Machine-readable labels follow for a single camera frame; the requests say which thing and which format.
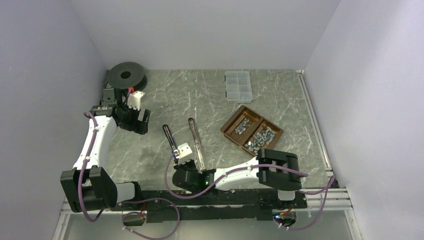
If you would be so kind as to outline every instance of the marble floor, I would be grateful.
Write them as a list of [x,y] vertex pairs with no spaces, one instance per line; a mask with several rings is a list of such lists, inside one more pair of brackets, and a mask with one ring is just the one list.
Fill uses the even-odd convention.
[[[324,187],[327,175],[294,70],[250,70],[253,101],[245,104],[284,130],[275,150],[298,155],[309,173],[304,188]],[[196,120],[207,168],[227,168],[251,159],[226,139],[220,128],[241,106],[225,98],[225,70],[148,70],[143,106],[151,110],[148,133],[117,129],[109,147],[106,171],[116,183],[138,181],[142,190],[165,190],[164,170],[171,155],[162,125],[169,125],[177,145],[194,145],[188,118]],[[173,168],[167,179],[172,184]],[[239,188],[264,188],[259,183]]]

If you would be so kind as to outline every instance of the lavender wall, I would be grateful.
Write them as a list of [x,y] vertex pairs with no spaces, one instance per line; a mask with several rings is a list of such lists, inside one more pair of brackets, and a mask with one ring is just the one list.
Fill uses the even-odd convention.
[[0,2],[0,239],[52,239],[104,74],[68,1]]
[[304,69],[340,0],[71,0],[108,68]]
[[342,0],[305,69],[365,239],[424,236],[424,3]]

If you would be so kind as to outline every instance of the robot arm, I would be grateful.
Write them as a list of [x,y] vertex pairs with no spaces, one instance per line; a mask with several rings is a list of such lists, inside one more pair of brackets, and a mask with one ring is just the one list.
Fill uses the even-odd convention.
[[[191,153],[188,144],[183,144],[186,153]],[[206,189],[212,182],[224,176],[216,183],[214,189],[229,191],[246,183],[260,183],[277,189],[278,198],[281,201],[295,199],[295,191],[302,188],[301,177],[298,174],[269,167],[252,167],[257,165],[271,165],[285,167],[296,172],[299,171],[297,155],[289,152],[261,149],[256,157],[247,162],[228,168],[210,169],[199,173],[194,160],[181,163],[186,156],[179,155],[180,163],[174,166],[176,169],[172,176],[172,183],[182,189],[199,193]],[[227,174],[234,169],[247,168]]]
[[108,148],[112,137],[120,126],[122,129],[145,134],[148,131],[150,111],[145,110],[142,121],[139,120],[142,92],[133,92],[129,95],[127,104],[122,102],[122,91],[116,88],[103,90],[103,100],[100,105],[93,106],[91,113],[97,122],[89,120],[88,134],[85,139],[81,154],[72,170],[62,172],[60,183],[68,199],[73,212],[81,212],[81,204],[78,198],[78,178],[83,167],[94,131],[96,138],[87,166],[83,173],[83,183],[90,180],[91,185],[82,187],[82,195],[85,208],[90,210],[102,210],[113,208],[117,203],[133,199],[136,195],[137,182],[124,182],[115,184],[103,168],[106,165]]

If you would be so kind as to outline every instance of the black clamp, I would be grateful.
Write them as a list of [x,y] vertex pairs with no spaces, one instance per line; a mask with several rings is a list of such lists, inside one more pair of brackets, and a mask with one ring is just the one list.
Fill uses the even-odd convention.
[[118,88],[105,88],[103,89],[103,99],[100,105],[93,106],[91,113],[94,116],[107,116],[113,117],[116,125],[121,129],[135,132],[137,134],[146,134],[149,131],[149,118],[151,111],[144,110],[143,118],[140,121],[139,110],[129,108],[122,101],[125,91]]
[[176,171],[172,175],[172,183],[178,188],[188,190],[194,194],[200,193],[212,183],[216,169],[206,170],[202,173],[196,168],[194,160],[173,167]]
[[[80,171],[75,168],[73,170],[63,171],[60,176],[60,183],[69,202],[70,209],[74,213],[82,211],[78,199],[78,178]],[[86,169],[83,173],[82,183],[85,183],[88,179],[90,179],[91,185],[82,187],[85,209],[92,211],[115,207],[118,199],[117,186],[103,167]]]

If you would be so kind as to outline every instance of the metal frame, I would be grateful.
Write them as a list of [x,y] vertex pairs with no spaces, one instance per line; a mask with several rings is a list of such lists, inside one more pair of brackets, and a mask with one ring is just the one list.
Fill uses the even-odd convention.
[[311,99],[309,98],[304,77],[302,74],[298,74],[297,76],[299,77],[299,83],[302,88],[303,96],[307,106],[307,111],[309,113],[310,121],[312,122],[312,127],[315,132],[315,137],[319,144],[319,151],[321,152],[322,159],[324,160],[324,165],[326,168],[331,168],[329,156],[327,155],[326,146],[324,145],[324,140],[321,136],[320,128],[318,127],[317,118],[315,117],[314,109],[312,108]]
[[[311,100],[308,95],[307,88],[305,86],[305,81],[303,78],[303,70],[297,70],[297,76],[299,78],[299,84],[302,88],[302,92],[305,98],[307,110],[309,113],[310,120],[312,122],[312,127],[315,132],[316,140],[319,144],[319,150],[321,152],[321,156],[323,159],[323,163],[325,166],[325,171],[327,173],[327,177],[330,178],[334,175],[333,169],[331,167],[327,150],[324,145],[323,138],[321,136],[321,131],[318,126],[317,119],[315,117],[314,110],[312,108]],[[306,191],[314,192],[318,191],[319,189],[314,188],[307,188]],[[324,193],[317,194],[317,195],[307,195],[306,201],[308,204],[308,208],[306,209],[296,209],[296,211],[318,211],[320,209],[320,206],[322,204],[324,198]],[[353,240],[362,240],[362,234],[357,222],[357,219],[355,217],[354,209],[352,206],[351,199],[349,197],[348,190],[346,188],[331,188],[328,190],[327,194],[327,200],[325,202],[324,211],[344,211],[344,214],[346,216],[346,221],[349,226],[350,234],[352,236]],[[97,214],[98,211],[89,211],[89,214]],[[127,211],[110,211],[109,209],[106,209],[103,214],[126,214]],[[53,236],[53,240],[63,240],[65,237],[66,229],[68,227],[68,222],[70,219],[70,216],[72,214],[82,214],[81,212],[75,213],[71,210],[71,207],[69,206],[68,200],[65,198],[62,209],[60,211],[60,217],[57,223],[56,231]]]

